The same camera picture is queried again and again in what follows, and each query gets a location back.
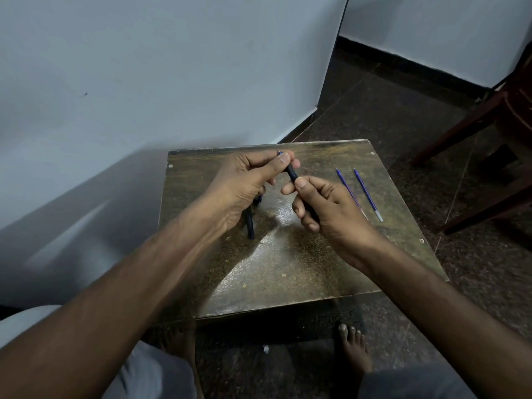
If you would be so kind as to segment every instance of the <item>person's right arm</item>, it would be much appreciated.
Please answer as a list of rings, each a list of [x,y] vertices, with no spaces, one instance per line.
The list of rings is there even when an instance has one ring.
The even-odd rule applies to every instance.
[[[294,211],[349,265],[368,276],[442,353],[478,397],[532,397],[532,346],[383,237],[339,183],[302,177]],[[318,214],[316,223],[301,198]]]

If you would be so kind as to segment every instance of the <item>gray pants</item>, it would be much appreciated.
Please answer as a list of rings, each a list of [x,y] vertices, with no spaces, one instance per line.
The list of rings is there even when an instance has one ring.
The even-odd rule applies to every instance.
[[[39,306],[0,322],[0,349],[59,305]],[[104,399],[188,399],[196,397],[194,374],[183,359],[139,342],[111,383]],[[447,364],[429,364],[368,374],[362,399],[474,399],[467,385]]]

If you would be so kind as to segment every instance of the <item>fingernail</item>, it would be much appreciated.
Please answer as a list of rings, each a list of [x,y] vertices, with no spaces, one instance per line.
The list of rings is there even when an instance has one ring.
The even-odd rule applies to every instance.
[[[284,162],[285,164],[287,162],[290,162],[290,154],[289,153],[282,153],[279,156],[281,157],[281,161]]]
[[[306,185],[306,180],[304,180],[303,178],[297,178],[296,181],[294,182],[294,184],[299,187],[299,188],[302,188]]]

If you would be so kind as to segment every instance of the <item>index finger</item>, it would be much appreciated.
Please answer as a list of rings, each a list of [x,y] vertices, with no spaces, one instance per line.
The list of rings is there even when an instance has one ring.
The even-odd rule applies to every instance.
[[[318,192],[321,194],[321,190],[326,186],[331,184],[332,182],[328,181],[327,179],[322,179],[318,177],[313,177],[310,175],[304,175],[300,178],[306,179],[309,181],[309,183],[316,188]],[[296,187],[292,182],[287,183],[281,188],[281,193],[283,195],[289,195],[296,191]]]
[[[288,153],[290,155],[290,161],[295,160],[293,151],[284,150],[283,153]],[[250,151],[244,153],[249,163],[249,168],[263,167],[269,163],[269,161],[277,157],[277,154],[277,150]]]

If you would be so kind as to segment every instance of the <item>worn brown table surface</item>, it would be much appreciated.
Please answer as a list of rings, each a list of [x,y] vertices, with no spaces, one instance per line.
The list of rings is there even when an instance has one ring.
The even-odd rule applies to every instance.
[[[207,188],[221,161],[243,150],[291,149],[301,161],[299,174],[339,181],[339,168],[370,222],[392,242],[446,278],[416,221],[368,140],[297,142],[241,148],[175,150],[168,154],[159,227],[189,206]],[[384,222],[380,223],[356,180],[356,168]],[[379,288],[348,266],[321,236],[304,231],[293,213],[294,196],[280,188],[288,175],[267,185],[262,203],[253,209],[255,240],[247,238],[245,224],[225,234],[189,276],[160,322],[208,318],[368,294]]]

